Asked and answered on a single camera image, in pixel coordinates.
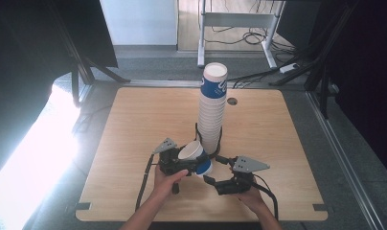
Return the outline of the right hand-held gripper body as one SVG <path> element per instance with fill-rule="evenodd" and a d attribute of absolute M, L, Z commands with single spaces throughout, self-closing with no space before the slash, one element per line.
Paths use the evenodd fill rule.
<path fill-rule="evenodd" d="M 254 181 L 254 172 L 267 170 L 270 166 L 246 156 L 237 156 L 235 158 L 235 165 L 230 166 L 233 177 L 228 180 L 217 181 L 215 185 L 217 193 L 220 196 L 242 194 L 254 187 L 268 194 L 269 189 Z"/>

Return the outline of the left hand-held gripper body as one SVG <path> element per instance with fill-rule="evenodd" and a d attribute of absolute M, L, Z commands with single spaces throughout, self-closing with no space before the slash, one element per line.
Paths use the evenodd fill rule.
<path fill-rule="evenodd" d="M 171 138 L 166 138 L 153 151 L 153 154 L 159 155 L 157 166 L 163 175 L 173 175 L 180 171 L 177 167 L 179 148 Z"/>

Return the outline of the single blue and white cup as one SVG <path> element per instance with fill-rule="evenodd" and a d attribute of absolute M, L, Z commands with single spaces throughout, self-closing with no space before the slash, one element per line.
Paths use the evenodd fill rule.
<path fill-rule="evenodd" d="M 193 170 L 197 176 L 208 175 L 213 170 L 213 163 L 199 141 L 192 141 L 181 149 L 178 159 L 182 161 L 196 160 L 201 158 L 201 162 L 196 164 Z"/>

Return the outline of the black wire cup holder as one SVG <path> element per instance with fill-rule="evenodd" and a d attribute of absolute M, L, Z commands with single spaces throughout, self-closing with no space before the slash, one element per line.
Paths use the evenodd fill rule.
<path fill-rule="evenodd" d="M 200 128 L 199 123 L 194 124 L 195 140 L 201 144 L 210 159 L 215 158 L 220 153 L 222 133 L 222 127 L 217 132 L 206 133 Z"/>

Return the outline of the stack of white paper cups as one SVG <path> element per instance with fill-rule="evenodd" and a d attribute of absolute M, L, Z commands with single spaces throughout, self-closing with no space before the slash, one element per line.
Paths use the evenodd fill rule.
<path fill-rule="evenodd" d="M 216 152 L 227 95 L 227 67 L 218 62 L 205 66 L 200 85 L 197 128 L 208 154 Z"/>

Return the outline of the person's right hand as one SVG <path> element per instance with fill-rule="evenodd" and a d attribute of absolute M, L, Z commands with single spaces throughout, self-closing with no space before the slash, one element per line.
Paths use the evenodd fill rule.
<path fill-rule="evenodd" d="M 235 197 L 256 215 L 260 214 L 266 207 L 260 192 L 255 188 L 251 188 L 249 191 L 242 194 L 235 194 Z"/>

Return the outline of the person's left hand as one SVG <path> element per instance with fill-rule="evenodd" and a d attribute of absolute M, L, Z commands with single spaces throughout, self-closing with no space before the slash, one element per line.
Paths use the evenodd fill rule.
<path fill-rule="evenodd" d="M 187 170 L 182 170 L 172 175 L 165 175 L 160 167 L 155 168 L 154 187 L 150 198 L 157 206 L 162 206 L 172 194 L 172 186 L 177 184 L 188 174 Z"/>

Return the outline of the white power strip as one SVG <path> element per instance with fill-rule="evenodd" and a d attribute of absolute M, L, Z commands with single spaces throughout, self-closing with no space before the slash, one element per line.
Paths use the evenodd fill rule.
<path fill-rule="evenodd" d="M 297 63 L 291 63 L 280 68 L 280 73 L 285 74 L 287 72 L 298 69 L 300 66 Z"/>

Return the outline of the black metal stand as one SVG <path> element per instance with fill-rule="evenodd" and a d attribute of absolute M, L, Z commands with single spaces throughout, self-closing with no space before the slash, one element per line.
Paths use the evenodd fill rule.
<path fill-rule="evenodd" d="M 333 49 L 358 3 L 359 0 L 340 0 L 323 31 L 303 51 L 302 57 L 311 57 L 307 64 L 290 72 L 280 80 L 270 82 L 271 86 L 282 86 L 308 73 L 304 89 L 309 92 L 319 88 L 317 93 L 319 112 L 325 119 L 328 119 L 328 96 L 331 96 L 330 66 L 334 61 Z"/>

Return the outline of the black tripod stand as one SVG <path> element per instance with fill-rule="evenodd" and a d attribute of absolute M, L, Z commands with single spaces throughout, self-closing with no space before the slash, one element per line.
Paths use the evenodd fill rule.
<path fill-rule="evenodd" d="M 95 77 L 91 70 L 92 67 L 97 68 L 99 71 L 103 72 L 105 75 L 116 82 L 130 83 L 130 80 L 122 78 L 108 68 L 100 66 L 90 58 L 81 55 L 75 43 L 73 42 L 73 39 L 70 36 L 70 33 L 68 32 L 62 17 L 59 14 L 55 1 L 46 0 L 46 6 L 48 7 L 51 16 L 53 17 L 53 21 L 57 27 L 60 38 L 65 45 L 69 58 L 71 59 L 71 87 L 73 103 L 75 106 L 81 106 L 80 81 L 83 81 L 86 86 L 84 96 L 88 95 L 88 92 L 94 84 Z"/>

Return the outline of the white partition panel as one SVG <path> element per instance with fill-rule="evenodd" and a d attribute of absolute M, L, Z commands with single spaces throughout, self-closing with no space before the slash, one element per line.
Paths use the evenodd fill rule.
<path fill-rule="evenodd" d="M 176 45 L 178 0 L 100 0 L 112 43 Z"/>

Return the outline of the dark curtain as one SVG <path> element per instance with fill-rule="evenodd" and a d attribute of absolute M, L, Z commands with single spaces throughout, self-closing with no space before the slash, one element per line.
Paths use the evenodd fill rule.
<path fill-rule="evenodd" d="M 0 0 L 0 171 L 70 67 L 48 0 Z"/>
<path fill-rule="evenodd" d="M 330 51 L 336 102 L 387 169 L 387 0 L 323 0 L 333 16 L 355 5 Z"/>

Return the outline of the metal floor rail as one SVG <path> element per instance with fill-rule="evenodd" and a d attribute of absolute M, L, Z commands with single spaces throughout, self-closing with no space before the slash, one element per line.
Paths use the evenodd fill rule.
<path fill-rule="evenodd" d="M 344 151 L 336 133 L 330 124 L 330 121 L 326 119 L 320 111 L 316 96 L 308 91 L 306 92 L 306 96 L 370 229 L 385 230 L 382 220 L 376 211 L 375 205 L 368 196 L 361 180 L 356 174 L 346 152 Z"/>

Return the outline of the white metal desk frame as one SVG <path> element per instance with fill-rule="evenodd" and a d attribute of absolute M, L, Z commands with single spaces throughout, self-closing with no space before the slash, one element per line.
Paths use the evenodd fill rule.
<path fill-rule="evenodd" d="M 285 1 L 276 4 L 274 13 L 233 13 L 206 11 L 206 0 L 199 0 L 199 40 L 197 48 L 197 66 L 205 66 L 205 28 L 206 27 L 236 27 L 236 28 L 263 28 L 267 29 L 266 39 L 262 42 L 265 58 L 271 69 L 277 64 L 270 50 L 273 36 L 278 27 Z"/>

